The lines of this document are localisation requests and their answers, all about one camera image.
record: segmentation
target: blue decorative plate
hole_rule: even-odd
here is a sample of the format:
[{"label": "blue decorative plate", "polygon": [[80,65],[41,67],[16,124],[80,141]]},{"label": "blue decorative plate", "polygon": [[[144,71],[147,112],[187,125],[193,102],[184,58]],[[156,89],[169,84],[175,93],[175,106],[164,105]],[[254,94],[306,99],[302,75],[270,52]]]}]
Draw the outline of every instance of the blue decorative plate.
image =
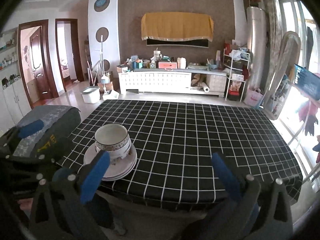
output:
[{"label": "blue decorative plate", "polygon": [[96,6],[97,7],[101,7],[106,3],[106,0],[97,0],[96,1]]}]

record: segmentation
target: black checkered tablecloth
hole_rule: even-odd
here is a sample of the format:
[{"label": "black checkered tablecloth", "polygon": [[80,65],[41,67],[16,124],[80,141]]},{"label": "black checkered tablecloth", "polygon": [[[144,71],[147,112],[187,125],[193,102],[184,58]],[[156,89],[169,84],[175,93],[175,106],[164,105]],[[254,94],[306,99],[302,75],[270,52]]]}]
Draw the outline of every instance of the black checkered tablecloth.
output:
[{"label": "black checkered tablecloth", "polygon": [[210,208],[227,196],[211,166],[211,154],[218,151],[260,181],[283,179],[289,195],[299,197],[298,162],[260,109],[105,101],[72,132],[76,146],[60,165],[78,171],[95,131],[108,123],[128,129],[138,160],[123,179],[101,182],[106,193],[171,210]]}]

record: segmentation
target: television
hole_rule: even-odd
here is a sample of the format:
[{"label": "television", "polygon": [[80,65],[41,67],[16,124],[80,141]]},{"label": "television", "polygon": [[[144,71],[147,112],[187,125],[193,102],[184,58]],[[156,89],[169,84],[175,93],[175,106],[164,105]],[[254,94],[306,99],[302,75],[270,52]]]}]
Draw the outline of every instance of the television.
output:
[{"label": "television", "polygon": [[147,39],[147,46],[190,46],[208,48],[208,40],[192,40],[192,41],[159,41],[153,39]]}]

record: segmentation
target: wooden door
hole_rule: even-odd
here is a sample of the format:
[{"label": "wooden door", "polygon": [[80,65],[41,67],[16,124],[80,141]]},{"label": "wooden door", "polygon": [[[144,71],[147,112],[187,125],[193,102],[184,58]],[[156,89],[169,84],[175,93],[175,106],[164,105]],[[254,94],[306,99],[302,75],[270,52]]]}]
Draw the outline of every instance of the wooden door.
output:
[{"label": "wooden door", "polygon": [[12,120],[15,124],[17,124],[22,119],[23,115],[19,108],[18,101],[13,90],[13,86],[11,85],[7,87],[5,90],[3,90],[3,94]]},{"label": "wooden door", "polygon": [[8,106],[5,101],[4,91],[0,88],[0,130],[6,132],[8,129],[14,126],[14,122],[9,113]]},{"label": "wooden door", "polygon": [[41,100],[53,98],[48,77],[44,69],[43,44],[41,37],[41,27],[39,27],[30,37],[30,54],[33,63],[33,71],[36,79],[39,98]]},{"label": "wooden door", "polygon": [[22,115],[25,116],[31,111],[31,107],[24,91],[22,80],[19,79],[18,81],[13,83],[12,86]]},{"label": "wooden door", "polygon": [[81,59],[80,59],[80,50],[79,50],[79,39],[78,39],[78,21],[70,22],[71,28],[71,44],[72,44],[72,53],[73,53],[73,62],[75,64],[77,80],[84,81]]}]

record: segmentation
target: window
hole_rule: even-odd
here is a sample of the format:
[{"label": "window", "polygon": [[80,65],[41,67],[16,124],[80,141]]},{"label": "window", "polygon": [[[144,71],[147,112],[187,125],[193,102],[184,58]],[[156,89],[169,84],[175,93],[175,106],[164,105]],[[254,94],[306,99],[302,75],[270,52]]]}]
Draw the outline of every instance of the window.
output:
[{"label": "window", "polygon": [[313,73],[320,72],[319,62],[319,28],[307,8],[300,0],[279,0],[284,33],[296,32],[301,40],[298,65],[306,67]]}]

